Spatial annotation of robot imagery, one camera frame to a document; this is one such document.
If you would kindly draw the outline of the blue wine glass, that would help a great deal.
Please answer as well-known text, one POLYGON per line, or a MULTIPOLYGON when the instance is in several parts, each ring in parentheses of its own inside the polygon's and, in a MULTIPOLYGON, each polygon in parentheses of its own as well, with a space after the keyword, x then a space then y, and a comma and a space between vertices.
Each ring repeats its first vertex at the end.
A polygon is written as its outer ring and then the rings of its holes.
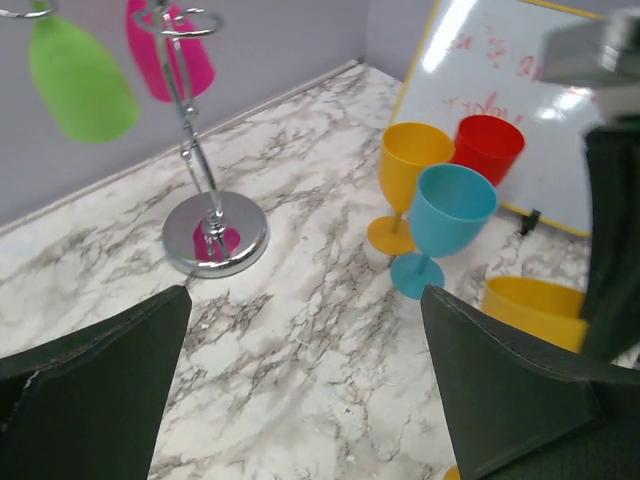
POLYGON ((392 262, 390 276, 396 290, 418 300, 427 285, 444 286, 445 275, 435 260, 465 249, 497 207, 496 188, 480 173, 452 163, 425 169, 409 212, 417 251, 392 262))

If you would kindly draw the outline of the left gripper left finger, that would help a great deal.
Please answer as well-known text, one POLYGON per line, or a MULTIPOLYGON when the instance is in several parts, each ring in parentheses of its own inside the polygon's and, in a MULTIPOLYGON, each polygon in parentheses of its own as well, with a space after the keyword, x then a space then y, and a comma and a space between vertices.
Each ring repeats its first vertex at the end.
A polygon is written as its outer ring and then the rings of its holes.
POLYGON ((2 478, 147 478, 191 308, 175 285, 2 358, 2 478))

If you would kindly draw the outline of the orange wine glass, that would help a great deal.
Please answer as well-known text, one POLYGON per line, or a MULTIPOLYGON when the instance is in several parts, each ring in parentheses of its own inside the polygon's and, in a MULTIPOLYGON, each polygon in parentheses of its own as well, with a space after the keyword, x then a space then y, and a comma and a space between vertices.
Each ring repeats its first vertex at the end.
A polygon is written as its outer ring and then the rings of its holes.
MULTIPOLYGON (((514 276, 487 281, 484 314, 561 349, 582 349, 584 294, 514 276)), ((425 326, 456 463, 448 479, 489 479, 504 467, 583 432, 598 415, 592 389, 524 368, 504 341, 464 313, 443 311, 425 326)))

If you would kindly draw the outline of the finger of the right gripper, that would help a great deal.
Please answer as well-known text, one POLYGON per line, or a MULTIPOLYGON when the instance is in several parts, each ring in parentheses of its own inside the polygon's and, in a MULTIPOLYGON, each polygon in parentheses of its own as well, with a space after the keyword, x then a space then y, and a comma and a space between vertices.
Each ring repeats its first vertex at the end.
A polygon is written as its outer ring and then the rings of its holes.
POLYGON ((582 352, 612 361, 639 342, 639 129, 596 127, 585 144, 592 234, 582 352))

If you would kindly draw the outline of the yellow wine glass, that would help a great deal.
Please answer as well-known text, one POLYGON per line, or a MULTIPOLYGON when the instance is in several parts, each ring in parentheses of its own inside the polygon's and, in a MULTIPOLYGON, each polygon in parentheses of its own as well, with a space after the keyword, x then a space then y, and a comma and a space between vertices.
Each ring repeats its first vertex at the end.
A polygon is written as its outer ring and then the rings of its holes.
POLYGON ((414 250, 409 211, 419 174, 426 168, 447 163, 454 155, 451 138, 424 123, 403 122, 388 127, 382 136, 379 185, 393 213, 373 220, 367 238, 379 252, 399 256, 414 250))

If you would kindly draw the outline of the green wine glass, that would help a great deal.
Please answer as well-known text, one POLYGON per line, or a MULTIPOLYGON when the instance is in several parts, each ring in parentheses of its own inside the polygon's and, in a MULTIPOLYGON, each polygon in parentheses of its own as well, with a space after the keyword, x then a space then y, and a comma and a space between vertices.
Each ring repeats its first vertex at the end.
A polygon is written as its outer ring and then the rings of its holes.
POLYGON ((90 32, 66 18, 35 22, 29 66, 42 101, 71 140, 108 143, 135 126, 139 106, 120 65, 90 32))

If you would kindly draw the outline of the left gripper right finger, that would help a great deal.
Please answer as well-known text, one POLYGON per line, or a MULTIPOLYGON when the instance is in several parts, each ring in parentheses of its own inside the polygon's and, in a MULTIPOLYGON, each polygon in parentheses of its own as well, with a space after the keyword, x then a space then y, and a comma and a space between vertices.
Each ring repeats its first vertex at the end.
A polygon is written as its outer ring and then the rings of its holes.
POLYGON ((446 290, 421 298, 462 479, 636 479, 639 373, 556 347, 446 290))

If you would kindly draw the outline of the red wine glass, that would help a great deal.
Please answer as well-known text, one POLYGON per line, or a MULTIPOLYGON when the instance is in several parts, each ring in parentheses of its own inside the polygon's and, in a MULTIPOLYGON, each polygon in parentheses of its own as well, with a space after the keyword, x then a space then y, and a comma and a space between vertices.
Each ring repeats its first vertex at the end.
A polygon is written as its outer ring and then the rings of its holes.
POLYGON ((454 146, 452 163, 475 170, 498 186, 524 150, 526 138, 502 118, 471 115, 459 122, 454 146))

